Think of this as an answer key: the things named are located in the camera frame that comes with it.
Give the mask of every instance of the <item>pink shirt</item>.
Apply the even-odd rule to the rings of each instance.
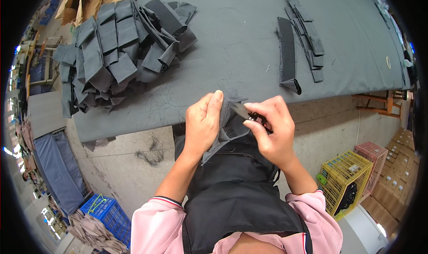
[[[313,253],[339,253],[342,247],[342,231],[337,222],[325,211],[325,198],[321,190],[302,195],[288,194],[286,202],[296,210],[308,226]],[[153,197],[132,216],[132,254],[181,254],[183,240],[181,225],[186,216],[180,204],[163,197]],[[213,254],[227,254],[242,232],[219,240]],[[305,233],[280,237],[277,234],[246,234],[268,242],[287,254],[306,254]]]

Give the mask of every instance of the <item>gray work table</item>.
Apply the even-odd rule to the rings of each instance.
[[[404,54],[398,37],[388,29],[372,0],[299,0],[314,19],[326,53],[324,81],[314,83],[295,34],[301,95],[279,86],[280,49],[275,29],[278,16],[287,18],[284,0],[164,1],[198,7],[189,23],[198,42],[180,57],[179,68],[167,71],[145,93],[126,98],[109,115],[103,108],[75,114],[81,142],[184,122],[186,109],[217,89],[236,90],[253,102],[275,95],[286,102],[300,102],[410,87],[407,71],[402,70]]]

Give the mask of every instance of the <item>fingernail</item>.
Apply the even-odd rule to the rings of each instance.
[[[214,98],[220,102],[223,101],[223,92],[220,90],[215,91]]]

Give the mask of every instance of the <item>pink plastic crate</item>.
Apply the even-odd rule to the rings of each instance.
[[[354,152],[373,162],[372,171],[370,172],[366,187],[364,188],[360,201],[358,202],[361,203],[372,193],[373,189],[375,188],[377,179],[379,178],[383,165],[385,164],[388,150],[377,144],[367,141],[362,144],[357,144],[354,148]]]

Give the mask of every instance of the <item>black bag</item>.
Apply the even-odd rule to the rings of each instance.
[[[336,212],[334,215],[336,216],[341,209],[347,209],[349,206],[354,202],[356,195],[356,183],[351,183],[346,187],[345,194],[343,195],[342,200],[339,203],[339,206],[337,207]]]

